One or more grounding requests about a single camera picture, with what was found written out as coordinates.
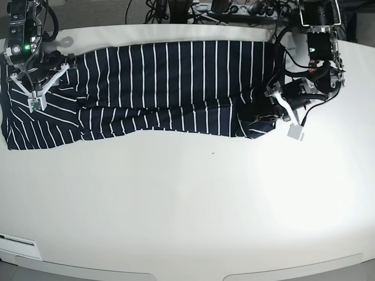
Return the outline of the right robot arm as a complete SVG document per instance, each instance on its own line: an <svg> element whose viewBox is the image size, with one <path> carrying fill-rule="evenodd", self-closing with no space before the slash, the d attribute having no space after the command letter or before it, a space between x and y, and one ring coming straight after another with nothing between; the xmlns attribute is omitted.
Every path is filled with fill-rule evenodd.
<svg viewBox="0 0 375 281"><path fill-rule="evenodd" d="M11 66L27 89L41 90L64 63L69 68L75 66L75 55L44 50L59 32L57 16L48 1L9 1L7 13L10 24L1 63Z"/></svg>

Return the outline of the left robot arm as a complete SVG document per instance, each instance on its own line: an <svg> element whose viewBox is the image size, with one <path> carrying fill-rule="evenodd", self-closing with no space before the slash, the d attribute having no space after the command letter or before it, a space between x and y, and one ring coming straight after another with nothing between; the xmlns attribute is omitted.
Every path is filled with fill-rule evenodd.
<svg viewBox="0 0 375 281"><path fill-rule="evenodd" d="M296 112L317 101L323 105L335 98L344 86L343 62L338 51L341 24L337 1L254 1L240 12L258 26L273 23L269 43L253 46L251 90L238 112L238 122L248 130L273 129L279 119L302 129L307 119L298 120ZM289 55L281 43L294 30L306 34L309 62L300 71L290 71L284 62Z"/></svg>

